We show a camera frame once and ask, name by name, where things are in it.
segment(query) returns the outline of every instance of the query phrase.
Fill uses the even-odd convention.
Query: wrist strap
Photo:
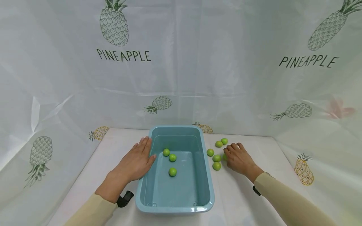
[[[130,191],[126,191],[125,196],[119,196],[118,200],[117,200],[117,206],[119,208],[123,208],[125,206],[127,206],[127,204],[130,202],[131,198],[133,198],[134,194]]]
[[[253,191],[258,195],[261,196],[260,192],[255,188],[255,186],[253,186]]]
[[[261,196],[260,192],[255,188],[255,186],[253,186],[253,190],[258,196]]]

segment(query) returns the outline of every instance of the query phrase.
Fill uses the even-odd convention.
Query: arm
[[[143,177],[154,163],[156,156],[149,157],[151,142],[151,138],[145,137],[136,143],[65,225],[104,225],[118,207],[116,202],[126,185]]]
[[[272,204],[287,226],[337,226],[306,198],[260,169],[241,143],[228,145],[224,153],[227,166],[245,175]]]
[[[286,225],[337,226],[318,207],[267,173],[259,175],[254,185]]]

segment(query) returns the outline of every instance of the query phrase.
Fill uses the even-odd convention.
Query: pink flower print
[[[340,98],[332,98],[329,102],[326,113],[331,119],[341,119],[353,115],[356,109],[352,107],[343,107],[343,100]]]

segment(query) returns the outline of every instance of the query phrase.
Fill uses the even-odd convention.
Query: finger
[[[237,145],[239,146],[240,150],[246,151],[242,143],[237,143]]]
[[[226,148],[230,151],[230,153],[235,153],[235,150],[231,145],[226,146]]]
[[[141,140],[138,142],[137,148],[138,148],[139,146],[141,146],[141,144],[142,144],[143,140],[144,140],[144,137],[143,137],[143,138],[141,138]]]
[[[133,145],[133,147],[130,149],[130,151],[133,151],[136,147],[137,147],[138,143],[135,143],[135,145]]]
[[[224,153],[225,153],[226,157],[228,157],[228,158],[231,157],[231,153],[227,148],[224,148]]]
[[[146,164],[148,170],[151,169],[151,166],[155,162],[155,160],[156,160],[156,155],[152,155],[151,157],[148,158],[148,162]]]
[[[147,141],[148,141],[148,136],[146,136],[146,137],[143,139],[141,145],[138,147],[138,150],[139,150],[140,152],[143,151],[144,147],[146,146]]]
[[[151,144],[152,144],[152,139],[149,138],[148,141],[147,141],[147,143],[146,143],[146,146],[145,146],[144,149],[143,149],[143,152],[144,152],[147,156],[150,155]]]
[[[232,143],[232,144],[231,144],[231,146],[232,146],[232,148],[234,148],[234,150],[238,150],[238,149],[239,149],[239,147],[238,147],[238,146],[236,146],[236,144],[235,144],[235,143]]]

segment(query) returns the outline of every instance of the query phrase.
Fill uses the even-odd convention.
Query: green ball
[[[214,168],[214,170],[219,171],[221,169],[221,163],[220,162],[214,162],[212,167]]]
[[[221,161],[221,156],[220,155],[214,155],[214,157],[212,157],[212,160],[214,162],[220,162]]]
[[[227,142],[228,142],[228,140],[227,140],[226,138],[222,138],[222,139],[221,139],[221,142],[223,143],[223,145],[226,145]]]
[[[177,158],[177,156],[176,156],[175,154],[171,154],[170,157],[168,157],[168,159],[169,159],[171,162],[176,161],[176,158]]]
[[[176,176],[177,174],[177,169],[171,167],[169,170],[168,170],[168,175],[170,176]]]
[[[163,150],[163,155],[164,155],[164,156],[169,156],[169,155],[170,155],[170,150],[169,150],[168,148],[165,148],[165,149]]]
[[[216,146],[217,148],[220,148],[220,147],[223,146],[223,143],[218,140],[218,141],[216,141],[215,146]]]
[[[211,149],[211,148],[209,148],[209,149],[207,150],[206,154],[207,154],[208,156],[212,157],[212,156],[214,155],[214,150]]]

